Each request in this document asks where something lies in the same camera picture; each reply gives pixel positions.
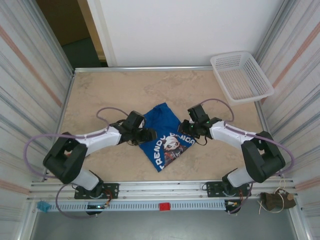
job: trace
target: beige marble surface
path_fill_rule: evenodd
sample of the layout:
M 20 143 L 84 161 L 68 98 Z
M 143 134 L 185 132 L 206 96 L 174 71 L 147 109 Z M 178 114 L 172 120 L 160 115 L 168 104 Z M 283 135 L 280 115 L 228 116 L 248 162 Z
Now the beige marble surface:
M 212 71 L 77 73 L 61 132 L 85 134 L 104 128 L 105 124 L 95 117 L 103 107 L 145 114 L 166 102 L 182 121 L 188 119 L 189 107 L 208 98 L 226 100 Z M 231 117 L 229 110 L 218 102 L 207 102 L 204 109 L 211 118 Z M 261 131 L 254 103 L 232 109 L 234 126 Z M 111 123 L 125 117 L 114 110 L 105 110 L 101 116 Z M 104 181 L 208 180 L 220 179 L 234 168 L 244 166 L 244 160 L 240 150 L 218 140 L 209 140 L 206 146 L 193 145 L 158 173 L 138 146 L 123 143 L 92 153 L 85 159 L 84 166 Z

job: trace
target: robotic arm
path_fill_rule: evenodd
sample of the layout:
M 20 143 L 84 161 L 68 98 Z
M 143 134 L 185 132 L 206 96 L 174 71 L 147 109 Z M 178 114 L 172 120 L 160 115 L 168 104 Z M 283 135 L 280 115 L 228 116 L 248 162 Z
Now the robotic arm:
M 262 183 L 285 167 L 286 162 L 276 145 L 247 136 L 261 136 L 272 140 L 268 132 L 255 133 L 236 127 L 226 127 L 226 123 L 221 119 L 217 117 L 210 119 L 201 104 L 188 109 L 188 113 L 191 120 L 184 120 L 179 126 L 179 132 L 197 139 L 205 136 L 220 140 L 242 150 L 245 167 L 234 169 L 222 178 L 223 190 L 227 194 L 237 192 L 238 187 L 247 183 Z
M 108 131 L 76 135 L 77 139 L 59 137 L 45 156 L 43 165 L 64 184 L 76 184 L 85 195 L 97 198 L 103 191 L 103 181 L 85 169 L 85 157 L 102 148 L 131 141 L 133 145 L 157 138 L 156 131 L 143 128 L 145 117 L 132 111 L 126 120 L 110 124 Z

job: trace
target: doorway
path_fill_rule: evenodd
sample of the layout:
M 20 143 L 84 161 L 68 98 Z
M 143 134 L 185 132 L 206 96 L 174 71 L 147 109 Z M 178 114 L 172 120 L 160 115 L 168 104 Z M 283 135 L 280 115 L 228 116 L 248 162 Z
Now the doorway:
M 36 0 L 73 69 L 107 67 L 87 0 Z

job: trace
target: aluminum frame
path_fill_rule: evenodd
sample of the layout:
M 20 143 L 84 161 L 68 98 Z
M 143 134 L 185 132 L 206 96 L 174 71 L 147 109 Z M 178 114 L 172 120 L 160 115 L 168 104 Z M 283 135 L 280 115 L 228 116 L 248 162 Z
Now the aluminum frame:
M 210 71 L 213 67 L 207 66 L 160 66 L 160 67 L 101 67 L 101 68 L 76 68 L 76 73 L 89 73 L 89 72 L 139 72 L 139 71 Z M 60 129 L 62 124 L 63 116 L 66 112 L 68 99 L 70 97 L 72 83 L 68 90 L 67 99 L 65 101 L 64 109 L 62 111 L 61 120 L 57 130 Z M 263 116 L 261 105 L 259 102 L 255 102 L 257 113 L 264 130 L 268 130 L 268 125 Z M 270 178 L 264 183 L 255 183 L 252 188 L 252 196 L 250 199 L 258 199 L 260 192 L 272 193 L 276 188 L 279 187 L 281 178 L 275 177 Z M 291 178 L 285 178 L 286 189 L 293 193 L 295 198 L 298 197 L 294 182 Z M 180 201 L 198 201 L 208 200 L 206 192 L 202 191 L 201 187 L 206 182 L 213 182 L 214 180 L 199 180 L 199 181 L 129 181 L 129 182 L 118 182 L 120 183 L 121 189 L 119 192 L 119 198 L 113 201 L 169 201 L 169 200 L 180 200 Z M 29 240 L 32 234 L 38 209 L 37 201 L 51 201 L 57 194 L 58 189 L 62 186 L 60 182 L 34 182 L 30 189 L 30 195 L 27 199 L 25 213 L 23 214 L 20 231 L 17 233 L 17 240 Z M 75 202 L 74 190 L 67 186 L 61 192 L 59 196 L 60 202 Z M 239 199 L 238 197 L 225 197 L 225 198 L 213 198 L 213 199 Z M 76 202 L 88 202 L 88 200 L 76 200 Z M 290 216 L 296 231 L 298 240 L 312 240 L 309 226 L 306 223 L 306 219 L 297 205 L 289 210 Z

